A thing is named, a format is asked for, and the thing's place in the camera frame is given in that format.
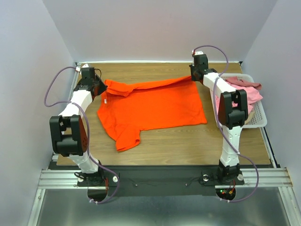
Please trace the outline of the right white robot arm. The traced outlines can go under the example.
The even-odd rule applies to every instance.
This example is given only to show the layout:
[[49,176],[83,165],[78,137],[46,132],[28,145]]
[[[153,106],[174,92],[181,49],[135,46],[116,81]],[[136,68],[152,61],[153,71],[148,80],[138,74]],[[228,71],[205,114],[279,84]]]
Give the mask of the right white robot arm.
[[207,56],[203,52],[193,52],[192,57],[191,79],[199,81],[212,92],[215,120],[223,136],[216,178],[220,183],[226,184],[240,174],[239,142],[248,118],[247,93],[244,89],[229,85],[216,70],[210,69]]

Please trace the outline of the orange t shirt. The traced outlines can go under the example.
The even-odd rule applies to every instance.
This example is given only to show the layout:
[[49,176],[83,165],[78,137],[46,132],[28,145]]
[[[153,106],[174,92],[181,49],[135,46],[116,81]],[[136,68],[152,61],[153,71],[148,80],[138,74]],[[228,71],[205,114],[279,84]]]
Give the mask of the orange t shirt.
[[118,152],[139,145],[141,131],[207,124],[189,76],[125,84],[106,80],[97,115]]

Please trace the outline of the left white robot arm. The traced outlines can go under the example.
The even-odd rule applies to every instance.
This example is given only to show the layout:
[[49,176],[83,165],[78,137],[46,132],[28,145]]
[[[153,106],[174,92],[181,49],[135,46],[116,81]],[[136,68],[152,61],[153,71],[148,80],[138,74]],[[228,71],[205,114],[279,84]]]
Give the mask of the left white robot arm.
[[66,108],[58,116],[49,120],[52,148],[54,153],[72,160],[79,167],[80,172],[75,173],[79,186],[104,186],[108,179],[101,163],[88,150],[88,122],[84,113],[107,87],[96,74],[96,68],[84,65],[75,70],[81,74],[81,79],[71,99],[66,101]]

